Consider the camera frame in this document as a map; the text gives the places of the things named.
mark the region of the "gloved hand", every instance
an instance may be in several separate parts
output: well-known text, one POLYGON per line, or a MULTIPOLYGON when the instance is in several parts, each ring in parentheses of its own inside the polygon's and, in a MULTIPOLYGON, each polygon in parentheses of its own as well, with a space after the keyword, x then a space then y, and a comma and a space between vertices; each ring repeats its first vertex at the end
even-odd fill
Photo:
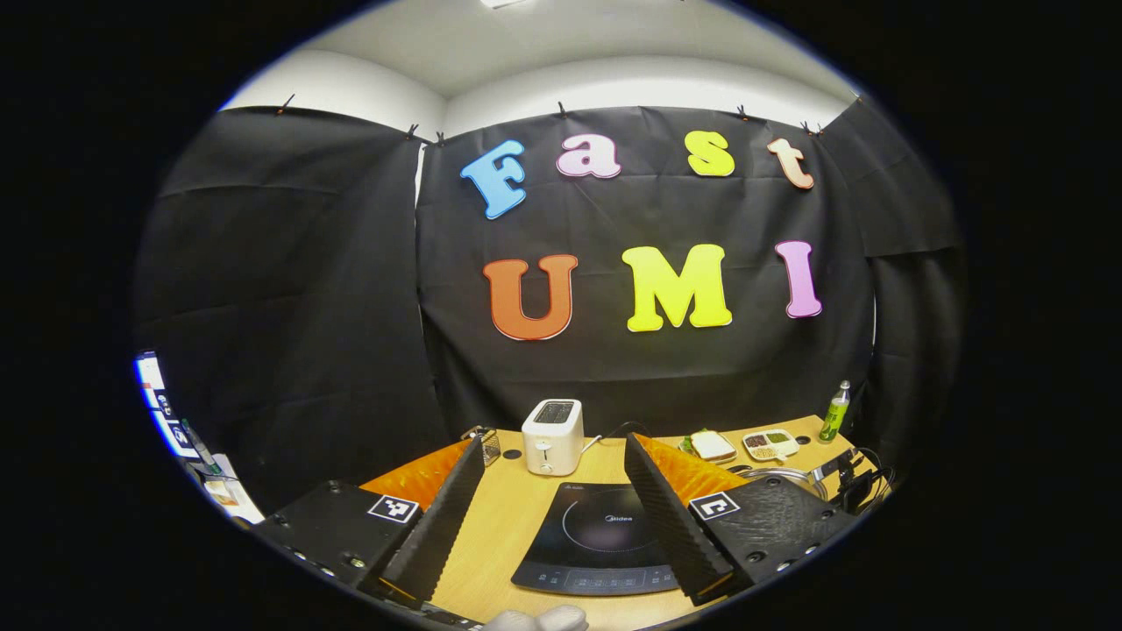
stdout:
POLYGON ((481 631, 586 631, 585 610, 561 605, 533 618, 521 611, 506 610, 484 625, 481 631))

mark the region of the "letter m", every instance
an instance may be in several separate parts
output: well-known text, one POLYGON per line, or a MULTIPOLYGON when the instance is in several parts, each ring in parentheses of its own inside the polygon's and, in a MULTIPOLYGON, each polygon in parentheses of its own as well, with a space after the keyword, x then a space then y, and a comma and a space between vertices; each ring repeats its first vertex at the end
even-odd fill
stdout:
POLYGON ((720 262, 725 250, 720 246, 701 244, 690 249, 681 275, 662 256, 659 248, 636 247, 623 254, 624 263, 635 274, 635 314, 627 319, 632 331, 657 331, 662 318, 655 313, 655 299, 670 323, 681 327, 693 302, 690 323, 695 327, 724 327, 733 321, 733 313, 725 308, 725 287, 720 280, 720 262))

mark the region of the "pink letter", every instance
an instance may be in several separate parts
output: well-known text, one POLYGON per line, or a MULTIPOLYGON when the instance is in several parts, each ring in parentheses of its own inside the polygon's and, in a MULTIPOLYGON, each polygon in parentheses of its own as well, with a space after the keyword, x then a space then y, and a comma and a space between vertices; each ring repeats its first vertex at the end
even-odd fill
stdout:
POLYGON ((565 175, 581 176, 591 173, 597 177, 615 177, 623 167, 616 163, 616 144, 598 134, 581 134, 565 138, 561 146, 573 149, 558 158, 558 171, 565 175), (587 149, 577 149, 588 145, 587 149))
POLYGON ((783 241, 775 252, 787 264, 787 281, 791 289, 791 302, 787 314, 791 318, 810 318, 822 312, 822 303, 815 298, 815 280, 810 277, 810 244, 806 241, 783 241))

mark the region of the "white toaster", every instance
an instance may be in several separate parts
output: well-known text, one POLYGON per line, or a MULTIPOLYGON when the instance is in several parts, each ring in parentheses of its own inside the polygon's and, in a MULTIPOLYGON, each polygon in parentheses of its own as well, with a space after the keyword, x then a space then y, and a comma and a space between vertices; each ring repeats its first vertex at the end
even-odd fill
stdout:
POLYGON ((585 447, 585 418, 576 399, 546 399, 522 423, 526 468, 539 475, 577 470, 585 447))

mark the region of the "induction cooktop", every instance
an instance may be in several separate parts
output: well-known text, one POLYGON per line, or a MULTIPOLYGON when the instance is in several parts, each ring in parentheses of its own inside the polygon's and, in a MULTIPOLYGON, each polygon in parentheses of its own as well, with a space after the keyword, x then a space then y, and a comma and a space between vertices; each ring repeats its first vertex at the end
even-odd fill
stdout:
POLYGON ((511 582, 586 596, 678 588, 629 484, 558 486, 537 537, 511 582))

